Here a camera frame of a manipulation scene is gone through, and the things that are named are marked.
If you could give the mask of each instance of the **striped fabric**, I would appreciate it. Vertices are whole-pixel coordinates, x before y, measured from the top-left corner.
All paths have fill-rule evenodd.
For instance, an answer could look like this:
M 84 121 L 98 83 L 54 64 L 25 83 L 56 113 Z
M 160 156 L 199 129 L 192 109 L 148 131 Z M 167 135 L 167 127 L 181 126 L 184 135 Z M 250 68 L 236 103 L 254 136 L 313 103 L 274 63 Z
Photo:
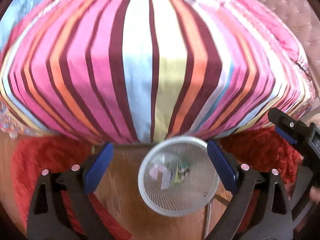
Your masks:
M 255 0 L 46 0 L 1 58 L 0 127 L 37 136 L 223 137 L 315 97 L 301 44 Z

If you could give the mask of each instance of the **blue fabric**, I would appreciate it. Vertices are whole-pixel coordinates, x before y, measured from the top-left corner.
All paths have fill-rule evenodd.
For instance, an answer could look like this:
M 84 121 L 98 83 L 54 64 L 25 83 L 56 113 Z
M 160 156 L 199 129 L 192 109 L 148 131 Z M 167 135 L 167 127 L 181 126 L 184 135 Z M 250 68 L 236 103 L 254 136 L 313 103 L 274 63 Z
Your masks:
M 12 28 L 26 16 L 32 8 L 43 0 L 13 0 L 0 20 L 0 50 L 6 44 Z

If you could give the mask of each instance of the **yellow stripe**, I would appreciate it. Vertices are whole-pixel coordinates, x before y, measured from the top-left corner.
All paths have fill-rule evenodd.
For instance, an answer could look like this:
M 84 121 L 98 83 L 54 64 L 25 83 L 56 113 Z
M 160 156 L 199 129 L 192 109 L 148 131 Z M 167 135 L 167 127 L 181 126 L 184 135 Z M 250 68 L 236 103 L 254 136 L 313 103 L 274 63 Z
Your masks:
M 288 111 L 287 114 L 289 115 L 293 115 L 295 112 L 297 112 L 299 110 L 299 106 L 305 105 L 307 101 L 311 98 L 311 93 L 306 83 L 306 80 L 303 78 L 303 76 L 299 73 L 297 69 L 294 68 L 294 72 L 298 78 L 300 97 Z
M 159 84 L 155 109 L 154 141 L 162 141 L 181 91 L 187 64 L 187 49 L 177 15 L 168 0 L 152 0 L 159 46 Z
M 30 121 L 30 119 L 28 117 L 25 116 L 24 113 L 22 113 L 15 105 L 14 103 L 12 103 L 12 101 L 7 97 L 7 94 L 5 93 L 4 91 L 4 87 L 3 87 L 3 83 L 2 83 L 2 77 L 3 77 L 3 73 L 4 73 L 4 70 L 5 70 L 5 65 L 8 61 L 8 58 L 10 57 L 10 54 L 11 54 L 11 48 L 14 46 L 14 44 L 10 47 L 10 49 L 8 50 L 7 54 L 5 55 L 5 58 L 4 58 L 4 61 L 3 61 L 3 64 L 2 64 L 2 68 L 1 68 L 1 71 L 0 71 L 0 79 L 1 79 L 1 82 L 0 82 L 0 93 L 1 93 L 1 96 L 2 98 L 4 99 L 4 101 L 11 107 L 11 109 L 32 129 L 36 130 L 36 131 L 41 131 L 43 133 L 43 131 L 37 127 L 33 122 Z
M 263 45 L 263 47 L 269 57 L 269 60 L 270 60 L 270 58 L 273 59 L 273 62 L 271 62 L 271 64 L 273 64 L 273 66 L 278 66 L 279 72 L 276 73 L 275 78 L 276 78 L 277 82 L 281 83 L 278 95 L 273 100 L 268 102 L 267 105 L 260 111 L 260 113 L 258 115 L 256 115 L 252 120 L 250 120 L 246 125 L 240 127 L 238 130 L 236 130 L 235 133 L 238 133 L 238 132 L 241 132 L 243 130 L 246 130 L 246 129 L 252 127 L 261 116 L 263 116 L 274 104 L 276 104 L 284 95 L 286 85 L 289 85 L 289 84 L 288 84 L 287 79 L 285 78 L 283 66 L 282 66 L 279 58 L 275 54 L 275 52 L 271 49 L 270 44 L 261 36 L 261 34 L 256 30 L 256 28 L 247 19 L 245 19 L 244 16 L 242 14 L 240 14 L 236 9 L 234 9 L 231 5 L 226 6 L 226 8 L 240 22 L 246 22 L 247 25 L 250 26 L 251 34 L 254 36 L 255 39 L 257 39 Z

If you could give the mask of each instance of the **maroon stripe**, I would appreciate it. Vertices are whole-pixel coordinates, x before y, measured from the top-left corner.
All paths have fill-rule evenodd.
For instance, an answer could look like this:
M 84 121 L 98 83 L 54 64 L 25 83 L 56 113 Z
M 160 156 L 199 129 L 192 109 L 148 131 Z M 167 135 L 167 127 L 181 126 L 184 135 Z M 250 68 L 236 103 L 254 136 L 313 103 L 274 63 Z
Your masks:
M 51 109 L 61 118 L 61 119 L 63 119 L 55 110 L 54 110 L 54 108 L 49 104 L 49 102 L 46 100 L 46 98 L 40 93 L 40 91 L 38 90 L 38 88 L 37 88 L 37 86 L 36 86 L 36 83 L 35 83 L 35 81 L 34 81 L 34 79 L 33 79 L 33 76 L 32 76 L 32 73 L 31 73 L 31 70 L 29 69 L 29 71 L 30 71 L 30 76 L 31 76 L 31 79 L 32 79 L 32 82 L 33 82 L 33 84 L 34 84 L 34 87 L 36 88 L 36 91 L 39 93 L 39 95 L 42 97 L 42 99 L 51 107 Z M 14 78 L 15 78 L 15 82 L 16 82 L 16 86 L 17 86 L 17 88 L 18 88 L 18 92 L 20 93 L 20 95 L 21 95 L 21 92 L 20 92 L 20 90 L 19 90 L 19 86 L 18 86 L 18 82 L 17 82 L 17 78 L 16 78 L 16 75 L 14 74 Z M 29 96 L 31 96 L 31 98 L 33 98 L 35 101 L 36 101 L 36 99 L 34 98 L 34 96 L 32 95 L 32 93 L 30 92 L 30 90 L 29 90 L 29 87 L 28 87 L 28 84 L 27 84 L 27 81 L 26 81 L 26 77 L 25 77 L 25 73 L 24 73 L 24 71 L 23 70 L 21 70 L 21 78 L 22 78 L 22 81 L 23 81 L 23 84 L 24 84 L 24 87 L 25 87 L 25 90 L 26 90 L 26 92 L 28 93 L 28 95 Z M 22 104 L 24 104 L 25 106 L 27 105 L 24 101 L 22 102 L 21 100 L 19 100 L 19 98 L 14 94 L 14 90 L 12 89 L 12 83 L 11 83 L 11 79 L 10 78 L 8 78 L 8 81 L 9 81 L 9 87 L 10 87 L 10 89 L 11 89 L 11 91 L 12 91 L 12 93 L 13 93 L 13 95 L 15 96 L 15 98 L 20 102 L 20 103 L 22 103 Z M 35 113 L 33 113 L 31 110 L 29 110 L 37 119 L 39 119 L 39 120 L 41 120 L 41 118 L 39 118 Z M 15 114 L 15 112 L 13 111 L 12 112 L 12 114 L 20 121 L 20 122 L 22 122 L 23 124 L 25 124 L 25 122 L 20 118 L 20 117 L 18 117 L 18 116 L 16 116 L 16 114 Z
M 81 108 L 81 110 L 84 112 L 84 114 L 86 115 L 87 119 L 89 120 L 89 122 L 92 124 L 92 126 L 104 137 L 102 138 L 101 135 L 96 135 L 97 139 L 100 141 L 112 141 L 110 136 L 107 135 L 103 129 L 98 125 L 98 123 L 96 122 L 95 118 L 93 117 L 91 111 L 87 108 L 87 106 L 85 105 L 84 101 L 82 100 L 82 98 L 79 96 L 79 94 L 76 92 L 76 90 L 74 89 L 72 82 L 71 82 L 71 77 L 70 77 L 70 72 L 69 72 L 69 68 L 68 68 L 68 62 L 67 62 L 67 58 L 66 58 L 66 52 L 68 51 L 68 47 L 70 46 L 73 37 L 76 33 L 77 27 L 80 23 L 82 19 L 78 19 L 75 23 L 75 25 L 73 26 L 71 33 L 69 35 L 69 38 L 64 46 L 64 49 L 62 51 L 62 55 L 59 59 L 59 64 L 60 64 L 60 68 L 61 68 L 61 73 L 62 73 L 62 77 L 63 77 L 63 81 L 65 83 L 65 86 L 67 87 L 67 89 L 69 90 L 70 94 L 72 95 L 72 97 L 75 99 L 75 101 L 77 102 L 78 106 Z M 60 28 L 59 33 L 57 35 L 57 38 L 60 36 L 62 30 L 63 30 L 64 25 Z M 74 116 L 74 113 L 72 112 L 72 110 L 69 108 L 68 104 L 65 102 L 64 98 L 62 97 L 61 93 L 59 92 L 59 90 L 56 87 L 56 84 L 54 83 L 54 79 L 53 79 L 53 75 L 52 75 L 52 71 L 51 71 L 51 64 L 50 64 L 50 56 L 52 54 L 52 51 L 54 49 L 54 45 L 51 48 L 51 51 L 49 53 L 49 56 L 46 60 L 46 67 L 47 67 L 47 72 L 49 75 L 49 80 L 50 83 L 52 85 L 53 90 L 56 92 L 57 96 L 59 97 L 61 103 L 63 104 L 63 106 L 69 110 L 69 112 Z
M 301 102 L 302 102 L 305 98 L 306 98 L 306 90 L 305 90 L 305 88 L 304 88 L 303 96 L 302 96 L 302 98 L 299 100 L 299 103 L 298 103 L 296 106 L 294 106 L 293 108 L 291 108 L 290 111 L 288 112 L 288 114 L 289 114 L 289 113 L 293 113 L 294 111 L 297 110 L 297 108 L 301 107 L 300 104 L 301 104 Z
M 156 111 L 156 98 L 159 85 L 159 46 L 156 37 L 155 15 L 152 0 L 149 0 L 149 21 L 150 33 L 152 42 L 152 85 L 151 85 L 151 128 L 150 128 L 150 141 L 153 142 L 155 133 L 155 111 Z
M 293 68 L 289 68 L 289 71 L 291 73 L 291 76 L 293 76 L 294 80 L 296 81 L 296 83 L 294 85 L 299 89 L 299 81 L 298 81 L 298 77 L 296 76 L 296 73 L 294 72 Z M 304 70 L 300 69 L 299 66 L 298 66 L 298 73 L 301 74 L 301 75 L 305 74 Z M 295 101 L 295 98 L 298 99 L 300 91 L 299 90 L 295 90 L 295 91 L 293 91 L 291 93 L 288 92 L 288 95 L 286 97 L 289 100 L 286 102 L 286 104 L 283 106 L 283 108 L 285 108 L 288 104 L 293 104 L 294 101 Z M 305 96 L 306 96 L 306 93 L 304 91 L 303 97 L 299 100 L 299 102 L 302 102 L 304 100 Z M 295 107 L 293 107 L 288 112 L 288 114 L 292 113 L 295 109 L 297 109 L 297 107 L 299 107 L 299 104 L 297 104 Z
M 67 52 L 68 52 L 69 47 L 74 39 L 74 36 L 76 34 L 76 31 L 78 29 L 78 26 L 79 26 L 81 20 L 82 19 L 80 18 L 75 22 L 75 24 L 70 32 L 69 38 L 63 48 L 62 54 L 59 58 L 59 64 L 60 64 L 63 82 L 64 82 L 66 88 L 68 89 L 69 93 L 71 94 L 71 96 L 76 101 L 79 108 L 81 109 L 81 111 L 84 113 L 85 117 L 89 120 L 91 125 L 102 135 L 102 139 L 106 140 L 106 141 L 112 141 L 111 137 L 108 134 L 106 134 L 105 131 L 102 129 L 102 127 L 99 125 L 99 123 L 95 119 L 94 115 L 92 114 L 91 110 L 87 107 L 87 104 L 82 99 L 82 97 L 78 94 L 78 92 L 76 91 L 76 89 L 72 83 L 70 70 L 69 70 L 69 66 L 68 66 L 68 61 L 67 61 Z
M 268 58 L 267 58 L 267 56 L 266 56 L 265 54 L 261 55 L 261 54 L 259 53 L 258 56 L 259 56 L 259 57 L 264 57 L 264 58 L 265 58 L 265 61 L 268 61 Z M 265 101 L 269 98 L 269 96 L 271 95 L 271 93 L 272 93 L 272 90 L 273 90 L 274 85 L 275 85 L 275 83 L 276 83 L 276 79 L 275 79 L 275 77 L 274 77 L 274 75 L 273 75 L 273 72 L 270 70 L 270 68 L 268 68 L 268 67 L 266 67 L 266 68 L 267 68 L 267 69 L 263 69 L 263 71 L 267 71 L 267 80 L 266 80 L 266 82 L 265 82 L 265 84 L 264 84 L 264 87 L 263 87 L 261 93 L 257 96 L 257 98 L 260 97 L 260 96 L 266 91 L 267 83 L 268 83 L 268 81 L 269 81 L 269 79 L 270 79 L 270 75 L 272 76 L 272 79 L 273 79 L 273 82 L 272 82 L 272 85 L 271 85 L 271 89 L 269 89 L 268 94 L 266 94 L 266 95 L 265 95 L 263 98 L 261 98 L 258 102 L 256 102 L 255 104 L 251 104 L 251 106 L 248 107 L 248 110 L 246 110 L 246 113 L 244 114 L 244 116 L 247 115 L 248 113 L 250 113 L 252 110 L 254 110 L 254 109 L 255 109 L 257 106 L 259 106 L 261 103 L 265 102 Z M 241 118 L 239 121 L 236 122 L 235 127 L 236 127 L 237 125 L 239 125 L 239 123 L 240 123 L 241 121 L 242 121 L 242 118 Z
M 284 68 L 284 75 L 285 75 L 286 80 L 291 80 L 289 78 L 289 72 L 287 71 L 287 69 L 285 67 L 283 67 L 283 68 Z M 296 83 L 294 83 L 294 85 L 299 87 L 297 77 L 295 77 L 294 80 L 296 81 Z M 290 84 L 286 87 L 284 94 L 285 95 L 283 96 L 282 100 L 277 102 L 275 104 L 275 107 L 281 106 L 282 109 L 285 108 L 288 104 L 293 102 L 294 97 L 296 96 L 296 92 L 292 91 Z
M 99 22 L 101 20 L 101 16 L 102 16 L 103 12 L 105 11 L 105 9 L 107 8 L 107 6 L 109 5 L 109 3 L 111 1 L 112 0 L 108 0 L 108 2 L 104 5 L 104 7 L 101 9 L 101 11 L 97 15 L 97 19 L 95 21 L 94 28 L 93 28 L 93 31 L 92 31 L 92 36 L 90 38 L 90 41 L 88 43 L 88 46 L 87 46 L 87 49 L 86 49 L 86 52 L 85 52 L 85 60 L 86 60 L 87 67 L 88 67 L 88 74 L 89 74 L 89 79 L 90 79 L 90 84 L 92 86 L 92 89 L 93 89 L 94 93 L 96 94 L 100 104 L 102 105 L 102 107 L 106 111 L 106 115 L 110 119 L 113 127 L 116 130 L 116 133 L 118 134 L 119 137 L 123 137 L 123 135 L 121 135 L 121 133 L 120 133 L 120 131 L 119 131 L 117 125 L 116 125 L 116 122 L 115 122 L 113 116 L 111 115 L 111 113 L 110 113 L 110 111 L 109 111 L 109 109 L 107 107 L 107 104 L 105 103 L 101 93 L 99 92 L 99 89 L 97 87 L 97 84 L 96 84 L 96 81 L 95 81 L 95 78 L 94 78 L 92 58 L 91 58 L 91 49 L 92 49 L 92 46 L 93 46 L 93 42 L 94 42 L 94 40 L 96 39 L 96 36 L 97 36 L 97 31 L 98 31 L 98 27 L 99 27 Z
M 174 10 L 176 12 L 180 31 L 183 36 L 183 40 L 184 40 L 185 46 L 187 48 L 188 55 L 187 55 L 186 73 L 185 73 L 183 85 L 182 85 L 180 94 L 178 96 L 177 102 L 173 108 L 173 112 L 172 112 L 172 116 L 170 119 L 170 124 L 169 124 L 167 135 L 169 135 L 172 132 L 174 121 L 176 119 L 177 113 L 178 113 L 178 111 L 181 107 L 181 104 L 182 104 L 184 98 L 186 97 L 187 91 L 190 87 L 192 72 L 193 72 L 193 68 L 194 68 L 194 55 L 192 53 L 191 45 L 190 45 L 186 30 L 183 25 L 181 15 L 178 13 L 175 5 L 172 3 L 172 0 L 169 0 L 169 2 L 171 3 L 172 7 L 174 8 Z
M 236 114 L 236 112 L 243 106 L 244 103 L 246 103 L 246 101 L 251 97 L 251 95 L 253 94 L 253 92 L 257 88 L 257 84 L 258 84 L 258 80 L 259 80 L 259 77 L 260 77 L 260 73 L 259 73 L 258 68 L 256 67 L 256 64 L 255 64 L 255 68 L 257 70 L 257 73 L 256 73 L 256 75 L 254 77 L 253 84 L 250 87 L 249 92 L 244 96 L 244 98 L 239 102 L 239 104 L 236 105 L 236 107 L 231 111 L 231 113 L 221 122 L 220 126 L 224 125 L 229 119 L 233 118 L 233 116 Z
M 219 77 L 221 75 L 222 70 L 222 62 L 220 60 L 220 56 L 216 49 L 216 46 L 213 42 L 211 33 L 204 23 L 202 18 L 194 11 L 190 4 L 183 1 L 186 7 L 191 12 L 193 18 L 195 19 L 200 36 L 202 37 L 204 47 L 208 52 L 208 63 L 204 74 L 204 82 L 202 84 L 201 89 L 196 96 L 195 101 L 193 102 L 191 108 L 189 109 L 186 117 L 180 128 L 180 134 L 188 131 L 193 124 L 194 120 L 198 116 L 200 110 L 202 109 L 204 103 L 207 101 L 208 97 L 212 94 L 212 92 L 217 88 Z
M 236 98 L 241 94 L 241 92 L 244 90 L 248 76 L 249 76 L 249 70 L 247 69 L 245 72 L 245 75 L 244 75 L 244 80 L 243 80 L 242 86 L 240 87 L 238 92 L 231 98 L 231 100 L 228 101 L 228 103 L 225 105 L 225 107 L 220 111 L 220 113 L 213 120 L 212 124 L 210 125 L 210 127 L 208 129 L 210 129 L 215 124 L 215 122 L 220 118 L 220 116 L 228 109 L 228 107 L 233 103 L 233 101 L 235 101 Z
M 118 11 L 116 12 L 115 20 L 111 30 L 109 60 L 111 78 L 119 109 L 123 114 L 124 121 L 128 126 L 133 140 L 137 141 L 138 137 L 133 125 L 133 120 L 129 108 L 127 90 L 125 86 L 122 58 L 124 18 L 129 2 L 130 0 L 122 0 L 121 5 L 119 6 Z
M 259 115 L 259 114 L 261 113 L 261 111 L 263 110 L 263 108 L 266 107 L 267 104 L 268 104 L 268 102 L 265 103 L 265 105 L 260 109 L 260 111 L 259 111 L 256 115 Z M 267 114 L 268 114 L 268 111 L 266 111 L 265 114 L 263 114 L 262 116 L 260 116 L 255 123 L 258 123 L 260 120 L 262 120 L 263 118 L 265 118 L 265 117 L 267 116 Z
M 28 126 L 26 123 L 25 123 L 25 121 L 23 121 L 22 119 L 21 119 L 21 117 L 20 116 L 18 116 L 17 115 L 17 113 L 11 108 L 11 106 L 7 103 L 7 102 L 5 102 L 4 101 L 4 103 L 5 103 L 5 106 L 7 107 L 7 109 L 9 109 L 9 112 L 19 121 L 19 122 L 21 122 L 21 124 L 23 124 L 23 125 L 25 125 L 25 126 Z

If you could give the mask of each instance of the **blue clamp pad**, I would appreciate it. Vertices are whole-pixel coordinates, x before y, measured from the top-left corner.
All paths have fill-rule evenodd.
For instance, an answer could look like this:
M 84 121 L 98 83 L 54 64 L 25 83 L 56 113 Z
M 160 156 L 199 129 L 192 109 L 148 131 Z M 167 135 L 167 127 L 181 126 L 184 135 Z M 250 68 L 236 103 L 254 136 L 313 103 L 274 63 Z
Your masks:
M 276 133 L 280 135 L 283 139 L 287 140 L 291 145 L 296 144 L 298 141 L 293 139 L 290 135 L 288 135 L 286 132 L 281 130 L 278 126 L 276 126 L 275 129 Z
M 103 174 L 113 158 L 113 145 L 111 143 L 107 144 L 98 155 L 84 177 L 84 192 L 86 194 L 94 192 L 97 189 Z
M 230 164 L 225 159 L 222 150 L 213 141 L 209 141 L 207 152 L 223 186 L 227 191 L 230 191 L 234 195 L 237 192 L 237 177 Z

